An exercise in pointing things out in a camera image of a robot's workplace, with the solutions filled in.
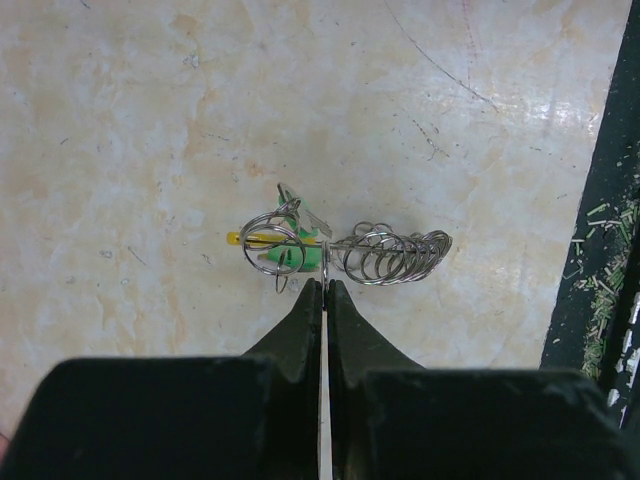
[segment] beige tile floor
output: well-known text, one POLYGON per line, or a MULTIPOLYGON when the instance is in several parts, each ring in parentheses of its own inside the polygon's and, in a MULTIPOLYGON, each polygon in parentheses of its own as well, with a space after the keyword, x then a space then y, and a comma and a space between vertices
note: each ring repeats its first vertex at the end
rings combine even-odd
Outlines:
POLYGON ((76 355, 240 353, 293 304, 225 244, 302 193, 444 229, 350 285, 424 365, 536 366, 629 0, 0 3, 0 431, 76 355))

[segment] coiled wire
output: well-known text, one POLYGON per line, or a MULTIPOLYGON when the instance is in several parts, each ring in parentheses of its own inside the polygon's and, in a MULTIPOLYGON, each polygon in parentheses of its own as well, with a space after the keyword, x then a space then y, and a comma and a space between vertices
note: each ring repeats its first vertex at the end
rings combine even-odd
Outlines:
POLYGON ((289 276, 299 272, 307 257, 307 248, 322 248, 321 281, 323 291, 328 282, 328 264, 362 285, 396 285, 417 282, 426 278, 447 255, 452 238, 441 230, 409 236, 396 234, 386 223, 359 222, 351 235, 337 242, 316 244, 303 243, 300 238, 300 199, 292 198, 273 212, 262 214, 248 222, 240 231, 242 250, 251 265, 267 275, 275 275, 276 291, 282 293, 289 276), (247 239, 252 234, 269 230, 283 235, 279 242, 265 242, 256 245, 247 239), (256 262, 249 252, 268 251, 272 248, 288 246, 299 248, 302 261, 295 267, 285 265, 286 250, 283 250, 275 266, 256 262))

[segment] dark floor edge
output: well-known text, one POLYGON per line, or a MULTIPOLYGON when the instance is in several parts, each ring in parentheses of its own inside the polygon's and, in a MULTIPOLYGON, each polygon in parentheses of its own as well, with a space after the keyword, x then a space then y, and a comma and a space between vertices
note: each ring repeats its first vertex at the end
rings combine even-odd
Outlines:
POLYGON ((616 293, 616 285, 607 284, 605 268, 610 271, 616 257, 620 259, 625 251, 628 255, 630 248, 618 222, 629 220, 621 216, 638 197, 639 87, 640 0, 634 0, 542 353, 542 368, 583 367, 600 282, 616 293), (615 223, 596 224, 603 221, 615 223))
POLYGON ((639 165, 640 0, 633 0, 540 362, 599 380, 619 420, 640 346, 640 332, 627 333, 640 282, 639 165))

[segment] grass clipping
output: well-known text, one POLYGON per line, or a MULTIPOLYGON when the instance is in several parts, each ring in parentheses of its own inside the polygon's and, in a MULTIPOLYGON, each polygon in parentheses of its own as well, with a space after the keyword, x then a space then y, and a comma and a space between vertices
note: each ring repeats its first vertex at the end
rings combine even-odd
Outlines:
POLYGON ((616 254, 612 261, 597 275, 577 280, 574 284, 580 290, 594 290, 594 300, 591 303, 593 312, 588 323, 587 335, 584 345, 584 359, 582 371, 589 377, 597 380, 600 377, 600 367, 602 357, 606 349, 606 332, 609 323, 615 314, 615 306, 618 303, 618 296, 624 283, 624 275, 627 266, 627 259, 631 250, 631 239, 638 220, 638 203, 629 202, 627 209, 619 212, 615 210, 612 215, 607 215, 607 219, 602 220, 607 213, 609 204, 602 204, 587 213, 587 224, 591 227, 585 239, 573 239, 577 257, 578 269, 573 275, 581 275, 582 261, 580 255, 583 253, 583 246, 598 229, 605 231, 616 229, 617 235, 613 241, 612 248, 616 254))

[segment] scratch mark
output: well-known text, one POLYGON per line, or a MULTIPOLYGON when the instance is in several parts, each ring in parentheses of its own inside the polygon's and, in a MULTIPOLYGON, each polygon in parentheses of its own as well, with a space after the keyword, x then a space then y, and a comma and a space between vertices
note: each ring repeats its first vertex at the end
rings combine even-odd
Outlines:
MULTIPOLYGON (((520 322, 520 324, 518 325, 518 328, 516 330, 519 330, 521 326, 522 326, 522 322, 520 322)), ((516 333, 516 331, 514 330, 511 333, 509 333, 507 336, 505 336, 504 340, 502 341, 502 345, 498 348, 498 351, 496 352, 495 356, 487 364, 487 368, 495 366, 495 362, 498 361, 498 359, 500 358, 500 355, 504 352, 504 350, 506 349, 508 343, 511 341, 511 339, 513 338, 515 333, 516 333)))
MULTIPOLYGON (((472 56, 475 60, 478 60, 478 53, 476 52, 476 44, 473 41, 473 34, 471 33, 471 25, 469 24, 469 0, 462 0, 462 18, 464 19, 464 25, 467 28, 467 35, 469 37, 469 44, 467 45, 467 55, 472 56)), ((471 85, 471 64, 473 62, 467 58, 467 83, 471 85)))
POLYGON ((396 22, 396 24, 398 25, 398 27, 400 27, 400 30, 402 30, 402 33, 404 33, 404 36, 407 37, 407 39, 413 43, 413 46, 416 47, 416 49, 422 54, 422 56, 424 58, 426 58, 429 63, 431 65, 433 65, 434 67, 436 67, 436 69, 438 69, 442 74, 446 75, 450 80, 454 81, 455 83, 457 83, 460 87, 462 87, 464 90, 466 90, 467 92, 469 92, 471 95, 473 95, 475 98, 477 98, 478 100, 481 100, 485 103, 488 103, 489 105, 491 105, 491 107, 493 107, 493 109, 497 112, 498 111, 498 107, 496 107, 495 103, 493 103, 491 101, 491 99, 480 95, 478 92, 476 92, 473 88, 465 85, 462 80, 457 79, 456 77, 454 77, 453 75, 451 75, 448 71, 446 71, 444 68, 442 68, 438 63, 436 63, 436 61, 434 59, 432 59, 427 52, 425 52, 422 48, 420 48, 420 46, 418 45, 418 42, 416 42, 413 37, 411 37, 411 35, 409 35, 407 33, 407 31, 404 29, 404 27, 402 26, 402 24, 398 21, 398 18, 395 16, 395 14, 393 13, 393 11, 391 10, 391 7, 389 6, 389 3, 387 2, 387 0, 384 0, 384 4, 387 6, 387 10, 389 10, 389 13, 391 14, 391 17, 393 17, 393 20, 396 22))
POLYGON ((194 50, 193 52, 191 52, 191 55, 185 58, 182 61, 182 64, 191 65, 194 70, 198 68, 198 66, 200 65, 200 58, 198 57, 198 54, 196 53, 196 51, 194 50))
POLYGON ((102 308, 102 330, 106 330, 107 328, 107 320, 108 320, 108 316, 105 314, 105 312, 107 311, 104 303, 102 303, 102 298, 100 295, 96 296, 96 300, 98 300, 98 303, 100 304, 100 307, 102 308))
POLYGON ((202 258, 204 258, 204 260, 209 264, 209 266, 213 268, 213 264, 211 263, 211 259, 209 258, 209 255, 207 255, 206 253, 201 253, 200 255, 202 255, 202 258))
POLYGON ((223 137, 222 135, 216 135, 215 133, 203 132, 203 133, 200 134, 200 136, 202 138, 204 138, 204 137, 219 138, 220 140, 224 140, 225 142, 228 142, 229 140, 231 140, 230 138, 223 137))
POLYGON ((143 264, 145 267, 148 267, 149 265, 147 265, 146 263, 144 263, 144 260, 142 260, 138 255, 136 255, 136 252, 133 251, 133 248, 131 247, 127 247, 127 250, 129 250, 131 252, 131 255, 133 255, 134 257, 136 257, 138 259, 138 261, 143 264))
POLYGON ((427 135, 427 132, 424 131, 424 128, 422 128, 418 122, 416 122, 413 118, 411 119, 411 121, 415 124, 416 127, 418 127, 418 130, 420 130, 420 133, 422 133, 422 136, 427 139, 427 143, 431 146, 431 148, 433 148, 433 152, 431 152, 431 157, 429 158, 429 160, 427 160, 428 162, 433 160, 433 157, 435 157, 436 153, 438 152, 442 152, 445 157, 450 158, 447 152, 445 152, 439 146, 433 143, 433 140, 429 138, 429 135, 427 135))

